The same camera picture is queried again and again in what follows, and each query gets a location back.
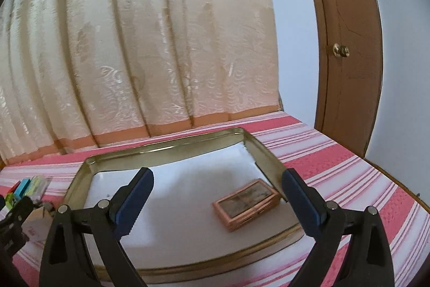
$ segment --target striped tablecloth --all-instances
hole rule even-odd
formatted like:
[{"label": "striped tablecloth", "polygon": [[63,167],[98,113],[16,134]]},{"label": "striped tablecloth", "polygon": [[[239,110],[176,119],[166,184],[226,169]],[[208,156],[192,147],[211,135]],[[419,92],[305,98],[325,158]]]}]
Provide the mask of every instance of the striped tablecloth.
[{"label": "striped tablecloth", "polygon": [[[193,129],[140,142],[103,149],[46,157],[0,172],[0,194],[5,195],[16,181],[33,175],[53,177],[45,198],[54,204],[62,198],[81,162],[92,154],[104,153],[181,137],[241,126],[263,142],[286,167],[294,167],[306,183],[326,200],[342,207],[363,210],[378,208],[393,256],[396,286],[406,286],[430,252],[430,215],[405,191],[385,175],[329,137],[284,112],[246,118]],[[6,214],[5,209],[0,218]],[[331,286],[341,266],[349,236],[340,243],[338,253],[323,286]],[[313,239],[304,236],[292,246],[246,267],[203,280],[163,284],[160,287],[279,287],[287,286],[306,259]],[[43,245],[28,242],[14,257],[22,276],[31,287],[38,285]]]}]

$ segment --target wall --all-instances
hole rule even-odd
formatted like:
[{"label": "wall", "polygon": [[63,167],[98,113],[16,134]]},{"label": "wall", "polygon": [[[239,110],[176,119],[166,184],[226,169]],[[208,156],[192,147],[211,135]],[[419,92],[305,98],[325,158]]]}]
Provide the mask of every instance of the wall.
[{"label": "wall", "polygon": [[313,126],[317,109],[319,48],[313,0],[273,0],[284,110]]},{"label": "wall", "polygon": [[366,158],[430,204],[430,0],[378,0],[384,73]]}]

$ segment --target paper sheet in tray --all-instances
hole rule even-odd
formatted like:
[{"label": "paper sheet in tray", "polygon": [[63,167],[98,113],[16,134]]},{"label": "paper sheet in tray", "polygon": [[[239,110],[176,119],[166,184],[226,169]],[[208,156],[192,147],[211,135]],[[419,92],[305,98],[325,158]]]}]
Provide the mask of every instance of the paper sheet in tray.
[{"label": "paper sheet in tray", "polygon": [[[285,230],[295,219],[287,204],[229,233],[211,203],[256,178],[266,178],[243,143],[151,167],[155,184],[130,233],[121,239],[135,268],[198,263],[250,247]],[[85,208],[113,194],[138,169],[97,173]],[[95,265],[103,265],[92,235],[86,236]]]}]

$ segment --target beige curtain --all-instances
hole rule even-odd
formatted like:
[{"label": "beige curtain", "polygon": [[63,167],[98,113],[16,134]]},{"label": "beige curtain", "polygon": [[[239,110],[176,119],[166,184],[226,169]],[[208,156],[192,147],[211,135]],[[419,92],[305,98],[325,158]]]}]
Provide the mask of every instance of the beige curtain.
[{"label": "beige curtain", "polygon": [[279,109],[272,0],[5,0],[7,163]]}]

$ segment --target door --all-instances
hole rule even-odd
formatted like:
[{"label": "door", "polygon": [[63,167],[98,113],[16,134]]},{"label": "door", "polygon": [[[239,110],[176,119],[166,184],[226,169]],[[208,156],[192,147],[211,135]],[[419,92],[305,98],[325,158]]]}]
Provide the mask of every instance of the door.
[{"label": "door", "polygon": [[315,0],[315,7],[320,41],[316,128],[364,157],[381,92],[378,4],[376,0]]}]

